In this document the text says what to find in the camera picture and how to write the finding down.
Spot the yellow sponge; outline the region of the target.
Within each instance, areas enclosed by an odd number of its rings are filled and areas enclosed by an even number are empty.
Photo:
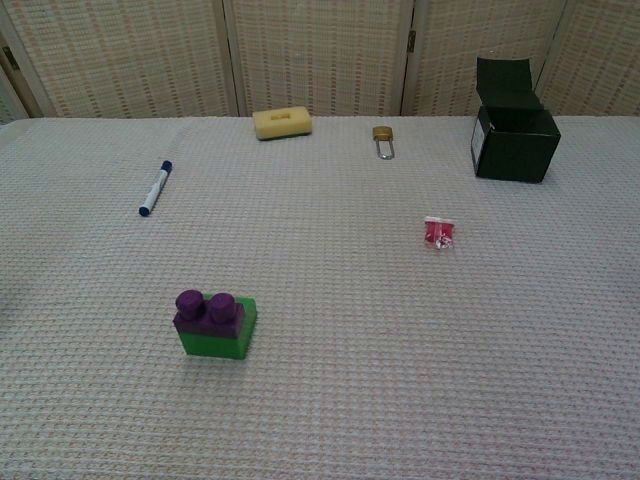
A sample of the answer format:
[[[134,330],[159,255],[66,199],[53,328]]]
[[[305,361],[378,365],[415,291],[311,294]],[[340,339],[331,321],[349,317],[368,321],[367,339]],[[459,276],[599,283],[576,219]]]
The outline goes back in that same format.
[[[258,111],[252,114],[258,140],[267,141],[309,135],[312,118],[304,106]]]

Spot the small red candy packet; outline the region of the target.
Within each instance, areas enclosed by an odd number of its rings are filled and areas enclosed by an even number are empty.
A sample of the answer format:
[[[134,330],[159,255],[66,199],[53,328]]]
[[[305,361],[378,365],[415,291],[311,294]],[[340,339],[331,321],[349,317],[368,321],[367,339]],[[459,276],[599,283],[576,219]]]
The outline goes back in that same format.
[[[424,218],[424,226],[424,243],[426,246],[438,250],[448,249],[453,246],[455,223],[452,220],[426,216]]]

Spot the green and purple toy block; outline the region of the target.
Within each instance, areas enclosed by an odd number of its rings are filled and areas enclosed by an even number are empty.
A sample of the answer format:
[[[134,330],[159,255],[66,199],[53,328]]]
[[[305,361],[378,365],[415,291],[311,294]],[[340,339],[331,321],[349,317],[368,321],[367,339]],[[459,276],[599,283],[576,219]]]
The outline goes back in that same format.
[[[179,314],[176,314],[174,326],[177,328],[185,352],[188,355],[244,360],[249,351],[258,312],[253,298],[238,297],[237,303],[241,306],[241,313],[244,315],[237,337],[205,335],[179,329],[177,322]]]

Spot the purple small block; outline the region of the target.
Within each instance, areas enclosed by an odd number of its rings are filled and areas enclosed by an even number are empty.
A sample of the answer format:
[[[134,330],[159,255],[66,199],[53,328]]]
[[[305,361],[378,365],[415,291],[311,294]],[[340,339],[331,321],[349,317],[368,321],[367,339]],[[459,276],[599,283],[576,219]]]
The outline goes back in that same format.
[[[230,293],[208,300],[198,290],[186,290],[176,298],[174,326],[179,333],[238,338],[244,324],[244,307]]]

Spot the woven folding screen panel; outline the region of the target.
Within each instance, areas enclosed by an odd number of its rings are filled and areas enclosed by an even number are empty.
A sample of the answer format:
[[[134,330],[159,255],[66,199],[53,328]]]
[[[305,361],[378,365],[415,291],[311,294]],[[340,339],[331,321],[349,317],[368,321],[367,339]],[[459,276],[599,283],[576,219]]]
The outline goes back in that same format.
[[[39,117],[236,116],[222,0],[0,0]]]
[[[222,0],[237,109],[398,116],[415,0]]]
[[[0,125],[28,117],[28,112],[0,65]]]
[[[567,0],[538,93],[555,115],[640,116],[640,0]]]
[[[567,0],[415,0],[401,113],[473,115],[476,59],[528,59],[539,82]]]

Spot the white marker with blue cap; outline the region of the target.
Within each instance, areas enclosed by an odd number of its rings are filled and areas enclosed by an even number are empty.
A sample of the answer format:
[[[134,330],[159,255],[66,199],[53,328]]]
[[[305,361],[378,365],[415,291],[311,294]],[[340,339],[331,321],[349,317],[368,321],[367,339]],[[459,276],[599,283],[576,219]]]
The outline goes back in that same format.
[[[142,217],[147,217],[151,214],[155,203],[164,187],[164,185],[166,184],[166,181],[171,173],[173,169],[173,164],[171,161],[165,160],[162,165],[161,168],[159,170],[159,174],[156,178],[156,180],[154,181],[154,183],[152,184],[149,192],[147,193],[143,203],[141,204],[141,206],[138,209],[138,213],[140,216]]]

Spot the brass padlock with long shackle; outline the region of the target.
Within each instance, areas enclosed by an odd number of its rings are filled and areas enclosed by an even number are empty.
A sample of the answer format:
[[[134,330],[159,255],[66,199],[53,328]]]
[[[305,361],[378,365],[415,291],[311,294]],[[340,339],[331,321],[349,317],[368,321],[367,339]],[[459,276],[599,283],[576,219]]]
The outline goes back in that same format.
[[[372,138],[376,147],[376,154],[382,160],[395,158],[393,144],[393,130],[389,126],[375,126],[372,128]]]

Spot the open black cardboard box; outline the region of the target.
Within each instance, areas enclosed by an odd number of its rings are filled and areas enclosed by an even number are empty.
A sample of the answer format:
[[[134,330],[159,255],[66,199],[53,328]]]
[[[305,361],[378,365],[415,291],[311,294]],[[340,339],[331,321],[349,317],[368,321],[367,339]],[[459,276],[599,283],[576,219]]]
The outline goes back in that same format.
[[[479,57],[476,91],[481,105],[470,143],[475,175],[542,182],[561,133],[534,92],[530,62]]]

